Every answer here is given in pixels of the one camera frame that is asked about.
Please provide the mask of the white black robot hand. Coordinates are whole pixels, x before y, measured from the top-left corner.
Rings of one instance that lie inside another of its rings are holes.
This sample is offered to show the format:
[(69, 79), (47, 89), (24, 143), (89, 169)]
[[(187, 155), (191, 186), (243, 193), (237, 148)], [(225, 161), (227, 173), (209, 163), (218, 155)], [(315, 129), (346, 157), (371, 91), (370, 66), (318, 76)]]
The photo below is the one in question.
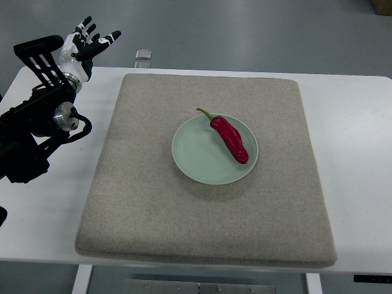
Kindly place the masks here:
[(95, 29), (96, 24), (92, 22), (92, 17), (86, 17), (66, 37), (61, 48), (59, 68), (75, 90), (90, 80), (93, 59), (121, 36), (121, 31), (113, 31), (102, 37), (94, 32)]

